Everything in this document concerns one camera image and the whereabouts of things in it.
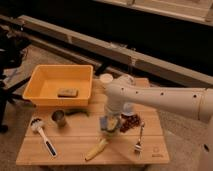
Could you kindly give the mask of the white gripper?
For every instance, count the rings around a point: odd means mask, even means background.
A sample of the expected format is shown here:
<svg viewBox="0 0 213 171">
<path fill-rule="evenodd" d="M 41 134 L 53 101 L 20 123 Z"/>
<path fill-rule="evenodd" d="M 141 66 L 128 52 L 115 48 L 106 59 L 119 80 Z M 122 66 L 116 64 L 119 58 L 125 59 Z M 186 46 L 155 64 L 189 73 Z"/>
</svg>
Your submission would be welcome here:
<svg viewBox="0 0 213 171">
<path fill-rule="evenodd" d="M 105 103 L 105 114 L 107 116 L 114 116 L 114 115 L 119 115 L 121 113 L 121 110 L 123 108 L 123 103 L 120 101 L 114 101 L 114 100 L 108 100 Z M 100 117 L 100 129 L 105 130 L 106 128 L 106 123 L 105 123 L 105 117 Z M 119 119 L 117 117 L 111 117 L 108 119 L 108 130 L 113 131 L 117 124 L 119 123 Z"/>
</svg>

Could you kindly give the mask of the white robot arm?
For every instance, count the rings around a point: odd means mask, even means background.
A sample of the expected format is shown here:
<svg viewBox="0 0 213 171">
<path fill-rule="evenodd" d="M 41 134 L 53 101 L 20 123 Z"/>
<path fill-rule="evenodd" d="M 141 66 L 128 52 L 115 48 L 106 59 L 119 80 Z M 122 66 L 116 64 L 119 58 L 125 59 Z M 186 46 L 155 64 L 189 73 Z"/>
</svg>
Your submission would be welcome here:
<svg viewBox="0 0 213 171">
<path fill-rule="evenodd" d="M 213 171 L 212 88 L 143 88 L 137 86 L 136 79 L 130 75 L 113 78 L 111 74 L 102 74 L 100 81 L 107 96 L 105 114 L 108 117 L 130 112 L 126 104 L 136 103 L 208 122 L 197 171 Z"/>
</svg>

